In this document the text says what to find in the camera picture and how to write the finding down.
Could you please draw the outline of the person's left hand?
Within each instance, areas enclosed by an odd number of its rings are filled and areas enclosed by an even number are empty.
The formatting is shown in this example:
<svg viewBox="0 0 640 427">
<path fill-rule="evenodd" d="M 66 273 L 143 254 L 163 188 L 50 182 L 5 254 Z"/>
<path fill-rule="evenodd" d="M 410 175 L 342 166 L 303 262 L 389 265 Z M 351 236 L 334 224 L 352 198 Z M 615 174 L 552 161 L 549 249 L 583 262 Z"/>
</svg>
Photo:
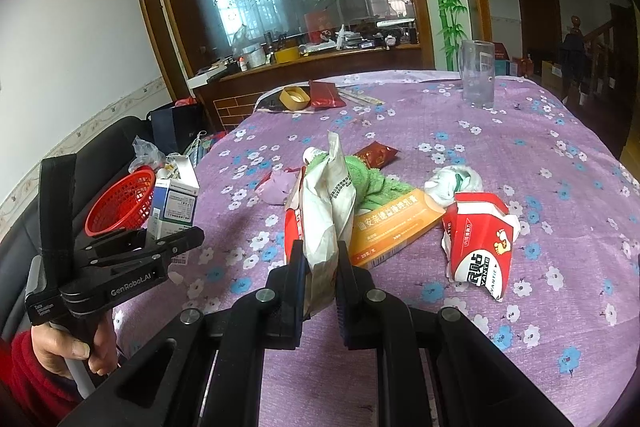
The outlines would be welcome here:
<svg viewBox="0 0 640 427">
<path fill-rule="evenodd" d="M 32 326 L 30 337 L 39 364 L 58 376 L 72 378 L 66 359 L 87 362 L 90 372 L 99 376 L 111 374 L 118 364 L 112 311 L 101 317 L 92 343 L 84 343 L 48 324 Z"/>
</svg>

